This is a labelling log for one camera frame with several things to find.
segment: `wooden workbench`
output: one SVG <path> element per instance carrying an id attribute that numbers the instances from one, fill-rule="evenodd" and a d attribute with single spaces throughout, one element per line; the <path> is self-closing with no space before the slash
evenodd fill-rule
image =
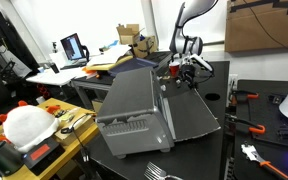
<path id="1" fill-rule="evenodd" d="M 62 101 L 59 101 L 57 99 L 49 99 L 45 101 L 44 103 L 38 105 L 38 107 L 42 109 L 46 109 L 47 106 L 53 106 L 53 105 L 60 105 L 61 109 L 73 109 L 74 105 L 68 104 Z M 78 114 L 75 117 L 79 117 L 83 113 L 94 113 L 92 111 L 86 110 L 81 108 L 78 112 Z M 81 136 L 79 137 L 81 142 L 83 144 L 86 144 L 89 142 L 97 133 L 98 129 L 95 123 L 93 123 Z M 47 169 L 45 169 L 39 176 L 36 176 L 34 173 L 32 173 L 25 165 L 23 165 L 17 172 L 14 174 L 3 177 L 5 180 L 23 180 L 23 179 L 41 179 L 46 180 L 50 179 L 63 165 L 65 165 L 75 154 L 77 154 L 80 150 L 80 145 L 77 140 L 75 140 L 72 144 L 69 146 L 63 146 L 65 149 L 65 152 L 56 160 L 54 161 Z"/>

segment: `paper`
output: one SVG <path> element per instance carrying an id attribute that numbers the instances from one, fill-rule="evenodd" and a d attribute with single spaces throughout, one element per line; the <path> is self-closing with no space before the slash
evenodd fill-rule
<path id="1" fill-rule="evenodd" d="M 123 56 L 131 47 L 128 45 L 116 45 L 105 51 L 103 55 L 92 57 L 87 66 L 99 64 L 114 64 L 119 57 Z"/>

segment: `black box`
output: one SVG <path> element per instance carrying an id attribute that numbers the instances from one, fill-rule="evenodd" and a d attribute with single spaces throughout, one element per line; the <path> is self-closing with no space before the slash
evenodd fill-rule
<path id="1" fill-rule="evenodd" d="M 41 174 L 58 157 L 64 148 L 53 138 L 47 138 L 24 155 L 24 164 L 35 175 Z"/>

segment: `fork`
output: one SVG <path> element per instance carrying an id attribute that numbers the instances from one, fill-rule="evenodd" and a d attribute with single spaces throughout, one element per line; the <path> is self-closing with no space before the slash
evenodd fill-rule
<path id="1" fill-rule="evenodd" d="M 150 180 L 164 180 L 166 178 L 173 178 L 175 180 L 183 180 L 173 175 L 167 175 L 166 171 L 164 171 L 163 169 L 159 168 L 158 166 L 156 166 L 155 164 L 151 162 L 147 164 L 147 169 L 144 175 Z"/>

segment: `computer monitor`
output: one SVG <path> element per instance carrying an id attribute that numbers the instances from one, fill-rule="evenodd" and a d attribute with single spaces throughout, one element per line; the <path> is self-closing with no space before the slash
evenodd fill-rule
<path id="1" fill-rule="evenodd" d="M 78 38 L 77 33 L 74 33 L 61 40 L 67 59 L 77 61 L 85 57 L 83 46 Z"/>

